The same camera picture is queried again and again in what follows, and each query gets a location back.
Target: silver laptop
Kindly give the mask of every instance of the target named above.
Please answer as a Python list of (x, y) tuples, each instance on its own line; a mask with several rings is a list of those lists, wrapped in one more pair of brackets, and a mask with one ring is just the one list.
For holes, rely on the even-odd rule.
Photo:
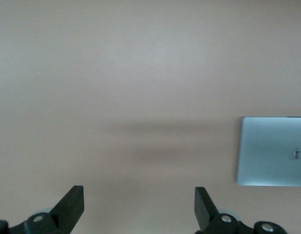
[(239, 185), (301, 186), (301, 117), (243, 117)]

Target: screw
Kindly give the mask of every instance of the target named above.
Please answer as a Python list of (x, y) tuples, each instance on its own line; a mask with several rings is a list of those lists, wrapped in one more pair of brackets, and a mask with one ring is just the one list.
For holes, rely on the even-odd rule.
[(43, 219), (43, 216), (39, 215), (39, 216), (36, 216), (32, 221), (33, 222), (39, 222)]
[(223, 215), (222, 220), (226, 223), (230, 223), (232, 221), (231, 217), (229, 217), (228, 215)]
[(274, 231), (274, 228), (271, 225), (267, 224), (267, 223), (263, 223), (262, 228), (264, 230), (266, 230), (267, 232), (273, 232)]

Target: metallic rectangular object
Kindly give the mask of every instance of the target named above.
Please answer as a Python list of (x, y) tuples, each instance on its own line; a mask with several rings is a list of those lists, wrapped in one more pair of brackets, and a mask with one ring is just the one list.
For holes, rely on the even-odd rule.
[(301, 117), (243, 117), (237, 183), (301, 186)]

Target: silver bolt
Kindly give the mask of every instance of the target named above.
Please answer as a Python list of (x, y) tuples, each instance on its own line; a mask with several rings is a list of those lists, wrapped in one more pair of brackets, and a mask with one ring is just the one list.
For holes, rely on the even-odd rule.
[(39, 216), (36, 216), (32, 221), (33, 222), (39, 222), (43, 219), (43, 216), (39, 215)]
[(273, 232), (274, 231), (274, 228), (271, 225), (267, 224), (267, 223), (263, 223), (262, 228), (264, 230), (266, 230), (267, 232)]
[(226, 223), (230, 223), (232, 221), (231, 217), (229, 217), (228, 215), (223, 215), (221, 218)]

